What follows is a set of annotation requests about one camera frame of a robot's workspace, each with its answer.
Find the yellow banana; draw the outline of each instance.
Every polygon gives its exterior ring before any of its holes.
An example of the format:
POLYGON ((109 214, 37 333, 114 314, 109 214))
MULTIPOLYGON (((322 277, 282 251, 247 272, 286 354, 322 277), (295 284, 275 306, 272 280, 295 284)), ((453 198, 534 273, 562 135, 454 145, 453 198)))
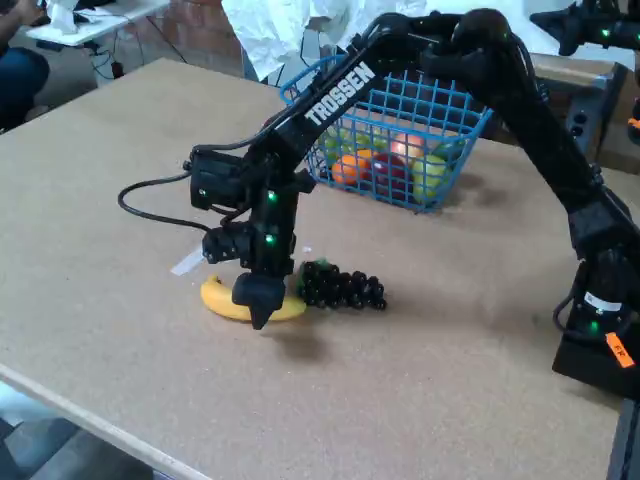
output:
MULTIPOLYGON (((251 321, 248 307, 236 305, 231 301, 231 289, 224 285, 217 275, 211 275, 200 287, 200 296, 209 310, 226 318, 251 321)), ((289 320, 302 315, 307 305, 299 298, 285 297, 282 308, 273 312, 270 322, 289 320)))

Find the jeans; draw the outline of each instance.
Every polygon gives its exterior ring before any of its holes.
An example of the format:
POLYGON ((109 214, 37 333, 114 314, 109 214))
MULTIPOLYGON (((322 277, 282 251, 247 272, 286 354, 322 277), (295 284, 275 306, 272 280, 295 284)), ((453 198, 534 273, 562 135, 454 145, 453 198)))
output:
POLYGON ((0 128, 24 122, 33 99, 49 78, 49 64, 26 48, 9 48, 0 56, 0 128))

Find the orange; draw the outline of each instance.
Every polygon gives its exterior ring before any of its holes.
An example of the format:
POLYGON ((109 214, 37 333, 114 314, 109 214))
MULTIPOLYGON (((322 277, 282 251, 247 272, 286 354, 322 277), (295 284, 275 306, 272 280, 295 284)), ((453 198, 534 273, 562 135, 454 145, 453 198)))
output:
POLYGON ((360 180, 371 178, 371 150, 358 150, 355 155, 345 154, 331 167, 336 183, 356 185, 360 180))

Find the red apple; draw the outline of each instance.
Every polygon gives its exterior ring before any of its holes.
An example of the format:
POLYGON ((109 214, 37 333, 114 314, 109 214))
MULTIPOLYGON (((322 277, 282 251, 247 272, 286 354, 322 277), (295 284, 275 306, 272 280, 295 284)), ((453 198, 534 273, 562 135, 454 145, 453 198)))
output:
POLYGON ((389 187, 391 187, 392 198, 396 200, 411 198, 409 191, 411 172, 400 157, 391 153, 379 153, 373 157, 371 168, 373 184, 378 195, 388 197, 389 187))
POLYGON ((416 158, 424 157, 425 140, 418 135, 398 133, 391 142, 391 153, 395 153, 409 168, 416 158))

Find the blue wire basket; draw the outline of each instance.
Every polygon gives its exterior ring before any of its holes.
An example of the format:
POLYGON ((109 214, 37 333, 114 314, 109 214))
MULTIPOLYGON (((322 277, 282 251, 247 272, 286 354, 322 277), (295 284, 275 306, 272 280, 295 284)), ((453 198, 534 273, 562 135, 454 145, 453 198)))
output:
MULTIPOLYGON (((291 104, 321 70, 342 56, 321 59, 285 83, 291 104)), ((442 206, 491 110, 455 82, 421 72, 389 74, 318 138, 306 156, 313 178, 376 200, 426 212, 442 206)))

